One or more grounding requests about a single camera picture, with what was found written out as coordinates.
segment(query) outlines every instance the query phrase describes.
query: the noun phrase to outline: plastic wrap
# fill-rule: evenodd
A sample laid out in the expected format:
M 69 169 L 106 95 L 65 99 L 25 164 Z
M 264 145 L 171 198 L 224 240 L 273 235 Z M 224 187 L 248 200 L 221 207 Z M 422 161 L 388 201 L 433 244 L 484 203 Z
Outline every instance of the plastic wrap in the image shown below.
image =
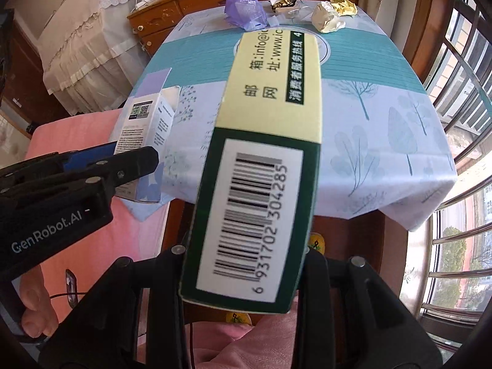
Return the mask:
M 314 8 L 311 22 L 321 33 L 335 32 L 345 27 L 345 21 L 339 18 L 338 12 L 327 1 L 322 1 Z
M 225 13 L 229 23 L 247 32 L 264 29 L 268 24 L 267 14 L 258 0 L 226 0 Z

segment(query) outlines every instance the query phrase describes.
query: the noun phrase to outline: pink cloth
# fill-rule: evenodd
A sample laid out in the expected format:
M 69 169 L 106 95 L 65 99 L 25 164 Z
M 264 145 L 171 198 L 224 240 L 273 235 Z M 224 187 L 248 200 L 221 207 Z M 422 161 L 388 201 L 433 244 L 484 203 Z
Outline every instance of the pink cloth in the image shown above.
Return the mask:
M 196 369 L 275 369 L 290 367 L 297 322 L 297 297 L 290 312 L 265 315 L 256 326 L 193 323 Z M 186 325 L 189 343 L 189 325 Z
M 26 159 L 71 150 L 81 150 L 108 142 L 120 109 L 77 115 L 40 126 L 34 132 Z M 139 222 L 119 198 L 111 202 L 113 221 L 41 264 L 45 286 L 50 293 L 66 292 L 65 270 L 77 277 L 79 292 L 85 292 L 120 256 L 134 261 L 152 258 L 161 250 L 167 215 L 164 205 L 144 222 Z M 53 307 L 62 321 L 70 312 L 67 298 L 55 298 Z

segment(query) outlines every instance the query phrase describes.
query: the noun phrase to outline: human hand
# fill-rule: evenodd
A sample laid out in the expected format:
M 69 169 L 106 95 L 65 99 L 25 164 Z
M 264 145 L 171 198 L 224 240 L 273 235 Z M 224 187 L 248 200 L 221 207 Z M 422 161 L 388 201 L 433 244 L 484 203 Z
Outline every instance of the human hand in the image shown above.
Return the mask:
M 51 305 L 50 295 L 44 287 L 41 266 L 38 265 L 21 276 L 19 294 L 26 311 L 22 315 L 22 328 L 33 339 L 41 333 L 51 336 L 58 328 L 58 317 Z

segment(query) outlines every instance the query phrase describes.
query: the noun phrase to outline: cable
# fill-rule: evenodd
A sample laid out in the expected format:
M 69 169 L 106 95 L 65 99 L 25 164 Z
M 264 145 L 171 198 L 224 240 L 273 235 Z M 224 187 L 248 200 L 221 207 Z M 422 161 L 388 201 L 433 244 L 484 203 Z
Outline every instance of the cable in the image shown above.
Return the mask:
M 87 293 L 61 293 L 61 294 L 55 294 L 50 296 L 50 299 L 52 298 L 58 298 L 58 297 L 63 297 L 63 296 L 83 296 L 86 295 Z
M 193 352 L 193 322 L 189 324 L 189 357 L 191 369 L 195 369 L 195 353 Z

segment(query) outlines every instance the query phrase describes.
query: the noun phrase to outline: food wrapper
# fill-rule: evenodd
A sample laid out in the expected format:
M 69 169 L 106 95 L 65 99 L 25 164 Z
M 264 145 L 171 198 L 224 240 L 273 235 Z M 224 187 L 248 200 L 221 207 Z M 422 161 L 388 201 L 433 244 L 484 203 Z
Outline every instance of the food wrapper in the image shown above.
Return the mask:
M 275 13 L 279 12 L 282 14 L 286 8 L 294 7 L 297 0 L 269 0 L 269 1 L 270 4 L 272 5 L 272 11 Z
M 357 15 L 357 6 L 349 0 L 330 0 L 331 6 L 342 15 Z
M 345 21 L 339 18 L 338 12 L 327 1 L 322 1 L 314 8 L 311 22 L 321 33 L 335 32 L 345 27 Z
M 267 14 L 258 0 L 225 0 L 225 13 L 229 23 L 245 31 L 264 29 Z

